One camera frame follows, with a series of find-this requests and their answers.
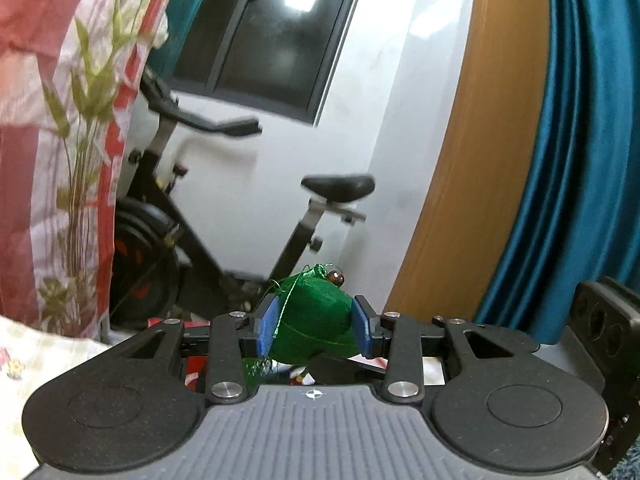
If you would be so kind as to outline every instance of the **metal screw head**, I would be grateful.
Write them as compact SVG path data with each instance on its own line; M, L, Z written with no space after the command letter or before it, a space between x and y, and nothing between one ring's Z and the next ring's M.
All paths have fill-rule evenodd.
M395 383L391 383L386 390L395 397L406 398L416 396L420 388L417 384L410 383L409 381L396 381Z
M211 393L221 399L233 399L242 393L242 386L231 381L222 381L211 387Z

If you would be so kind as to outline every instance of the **brown bead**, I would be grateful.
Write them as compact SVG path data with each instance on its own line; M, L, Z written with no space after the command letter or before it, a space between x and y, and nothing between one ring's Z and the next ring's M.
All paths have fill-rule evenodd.
M344 284L344 274L339 270L330 270L326 278L338 288L340 288Z

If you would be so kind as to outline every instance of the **green string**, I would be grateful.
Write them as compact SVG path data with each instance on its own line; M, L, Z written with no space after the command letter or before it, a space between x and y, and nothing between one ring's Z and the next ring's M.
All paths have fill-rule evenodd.
M309 267L308 265L304 266L302 269L302 272L298 273L296 275L296 279L293 281L293 284L291 285L291 288L289 289L289 292L287 293L287 297L284 300L284 303L282 304L282 309L280 311L280 317L278 318L278 323L276 325L276 330L274 330L273 332L273 337L275 338L278 335L278 329L280 328L280 322L282 321L282 315L284 314L284 309L287 306L287 303L289 303L289 298L291 297L291 293L293 292L293 289L296 287L296 285L298 284L300 278L304 277L304 278L308 278L308 277L316 277L316 278L322 278L322 279L326 279L327 277L327 271L324 268L324 265L321 264L317 264L315 266L313 266L313 268ZM284 283L288 280L292 278L292 276L289 276L288 278L284 278L283 280L281 280L280 283L276 282L275 280L273 281L272 286L275 286L280 292L282 292L284 290Z
M342 345L342 342L337 342L337 341L328 341L327 339L320 339L319 337L314 337L312 335L309 334L305 334L303 332L300 332L300 330L296 330L295 328L293 328L291 325L287 324L287 323L283 323L284 326L286 326L289 330L291 330L292 332L295 332L298 335L304 336L308 339L311 339L312 341L318 341L319 343L322 344L327 344L327 345Z

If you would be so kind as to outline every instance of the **bike seat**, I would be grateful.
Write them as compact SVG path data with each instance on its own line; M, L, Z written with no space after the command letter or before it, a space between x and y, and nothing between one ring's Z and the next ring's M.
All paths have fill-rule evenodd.
M376 181L370 174L308 175L300 184L328 202L342 204L364 198L376 189Z

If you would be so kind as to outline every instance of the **white cloth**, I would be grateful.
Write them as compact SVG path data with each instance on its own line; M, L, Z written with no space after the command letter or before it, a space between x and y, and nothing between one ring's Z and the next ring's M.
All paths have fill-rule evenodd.
M0 368L0 479L18 480L38 466L20 418L29 396L42 384L108 348L91 339L69 339L28 328L0 316L0 348L23 365L22 378Z
M383 359L382 357L377 359L365 359L362 355L358 354L355 357L352 357L351 360L371 366L377 366L379 368L386 368L386 359ZM440 359L437 357L423 357L422 376L424 378L425 386L444 384L444 373L442 372L442 362Z

